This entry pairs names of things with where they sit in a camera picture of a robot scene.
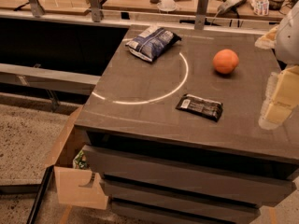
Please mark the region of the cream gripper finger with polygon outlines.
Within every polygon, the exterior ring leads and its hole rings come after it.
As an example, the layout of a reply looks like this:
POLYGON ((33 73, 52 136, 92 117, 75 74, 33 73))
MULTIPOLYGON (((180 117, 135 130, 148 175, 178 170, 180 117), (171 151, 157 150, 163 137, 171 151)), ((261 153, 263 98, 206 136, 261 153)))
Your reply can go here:
POLYGON ((292 113, 293 105, 275 104, 273 95, 278 83, 277 73, 272 73, 267 81, 265 99, 259 117, 259 125, 265 130, 274 130, 279 127, 292 113))
POLYGON ((255 46, 260 49, 273 49, 276 45, 277 31, 278 26, 271 28, 255 41, 255 46))

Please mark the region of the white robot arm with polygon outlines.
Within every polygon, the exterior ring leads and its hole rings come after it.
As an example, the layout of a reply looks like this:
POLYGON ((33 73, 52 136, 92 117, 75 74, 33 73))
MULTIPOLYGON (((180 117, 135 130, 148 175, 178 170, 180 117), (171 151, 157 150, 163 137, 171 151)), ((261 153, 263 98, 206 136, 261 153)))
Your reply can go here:
POLYGON ((268 78, 259 125, 274 130, 299 106, 299 2, 278 26, 259 37, 255 46, 273 49, 276 58, 286 67, 268 78))

